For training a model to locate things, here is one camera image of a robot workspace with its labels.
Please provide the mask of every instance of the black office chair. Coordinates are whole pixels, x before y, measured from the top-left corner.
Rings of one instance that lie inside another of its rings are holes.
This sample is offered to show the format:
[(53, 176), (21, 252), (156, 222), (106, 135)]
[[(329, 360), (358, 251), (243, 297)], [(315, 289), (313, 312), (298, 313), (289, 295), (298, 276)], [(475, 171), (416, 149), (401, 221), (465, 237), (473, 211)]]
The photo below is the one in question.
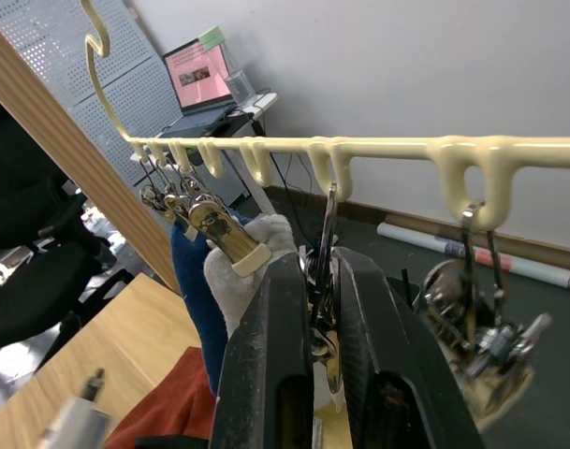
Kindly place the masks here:
[(52, 180), (0, 198), (0, 248), (54, 237), (45, 252), (37, 251), (0, 288), (0, 348), (33, 337), (68, 315), (86, 324), (106, 305), (104, 296), (114, 284), (133, 279), (119, 270), (79, 302), (89, 280), (103, 272), (110, 252), (108, 242), (80, 221), (85, 200), (82, 195), (62, 197)]
[[(65, 181), (66, 175), (0, 107), (0, 249), (28, 246), (35, 253), (0, 288), (0, 348), (62, 322), (45, 360), (101, 311), (114, 284), (133, 279), (121, 269), (79, 302), (91, 278), (115, 258), (108, 241), (80, 220), (86, 197), (65, 194)], [(43, 250), (34, 244), (49, 237), (53, 241)]]

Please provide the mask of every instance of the dark floor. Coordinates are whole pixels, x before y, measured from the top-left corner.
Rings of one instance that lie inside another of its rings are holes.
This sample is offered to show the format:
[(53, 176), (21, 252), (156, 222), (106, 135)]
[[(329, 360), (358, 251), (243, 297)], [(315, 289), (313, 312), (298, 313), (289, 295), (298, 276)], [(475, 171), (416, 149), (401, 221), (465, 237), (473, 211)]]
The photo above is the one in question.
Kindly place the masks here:
[[(290, 207), (275, 205), (291, 222), (297, 242), (303, 238)], [(238, 210), (248, 216), (257, 213), (255, 203), (246, 200)], [(321, 211), (298, 209), (309, 239), (319, 232)], [(338, 220), (338, 245), (371, 257), (387, 276), (401, 277), (409, 270), (411, 282), (421, 284), (426, 273), (446, 256), (417, 246), (380, 237), (376, 226)], [(492, 287), (492, 272), (479, 267), (485, 291)], [(533, 386), (509, 413), (487, 430), (484, 440), (492, 449), (570, 448), (570, 290), (513, 274), (505, 278), (509, 302), (506, 313), (513, 321), (530, 323), (543, 311), (553, 316), (553, 326), (541, 339), (533, 360)]]

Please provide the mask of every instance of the wooden board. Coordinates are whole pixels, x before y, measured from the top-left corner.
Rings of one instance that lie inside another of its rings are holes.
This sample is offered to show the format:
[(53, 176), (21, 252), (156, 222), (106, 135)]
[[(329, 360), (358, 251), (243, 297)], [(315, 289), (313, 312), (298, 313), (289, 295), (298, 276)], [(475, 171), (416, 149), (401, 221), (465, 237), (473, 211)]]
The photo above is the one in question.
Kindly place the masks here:
[(183, 299), (140, 274), (0, 409), (0, 449), (35, 447), (64, 402), (98, 368), (110, 433), (199, 336)]

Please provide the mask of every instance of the blue cloth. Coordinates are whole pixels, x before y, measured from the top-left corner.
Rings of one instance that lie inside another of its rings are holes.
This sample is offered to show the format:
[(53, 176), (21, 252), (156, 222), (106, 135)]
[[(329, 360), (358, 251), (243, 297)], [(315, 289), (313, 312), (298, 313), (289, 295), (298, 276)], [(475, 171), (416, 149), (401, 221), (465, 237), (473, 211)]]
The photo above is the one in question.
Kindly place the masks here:
[[(230, 212), (242, 225), (250, 222), (236, 211)], [(203, 262), (210, 253), (210, 248), (201, 233), (197, 234), (195, 241), (189, 241), (184, 236), (181, 225), (177, 223), (172, 227), (170, 234), (170, 249), (184, 304), (201, 339), (201, 352), (210, 389), (216, 395), (227, 347), (227, 326), (203, 275)]]

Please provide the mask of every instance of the perforated metal panel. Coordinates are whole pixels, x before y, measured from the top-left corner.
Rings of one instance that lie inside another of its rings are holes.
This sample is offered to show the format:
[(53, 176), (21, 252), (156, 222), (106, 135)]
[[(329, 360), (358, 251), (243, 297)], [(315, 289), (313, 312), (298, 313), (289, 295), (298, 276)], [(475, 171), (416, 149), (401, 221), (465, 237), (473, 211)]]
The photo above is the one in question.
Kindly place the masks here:
[[(111, 50), (95, 66), (108, 100), (133, 136), (155, 136), (181, 116), (162, 59), (120, 0), (94, 0), (110, 32)], [(1, 0), (0, 31), (37, 73), (75, 123), (96, 145), (134, 194), (144, 176), (95, 96), (85, 61), (84, 39), (95, 33), (79, 0)], [(220, 180), (205, 167), (199, 177), (227, 204), (245, 191), (232, 168)], [(178, 176), (169, 175), (175, 181)], [(153, 182), (163, 185), (158, 175)], [(168, 225), (150, 212), (168, 232)]]
[[(97, 58), (102, 85), (157, 54), (118, 0), (93, 2), (111, 36), (111, 52)], [(2, 0), (0, 31), (65, 108), (91, 95), (84, 39), (95, 33), (79, 0)]]
[[(155, 136), (181, 115), (168, 74), (159, 58), (150, 58), (108, 85), (104, 92), (133, 136)], [(132, 186), (144, 172), (129, 160), (133, 148), (120, 137), (96, 96), (68, 111), (108, 162)]]

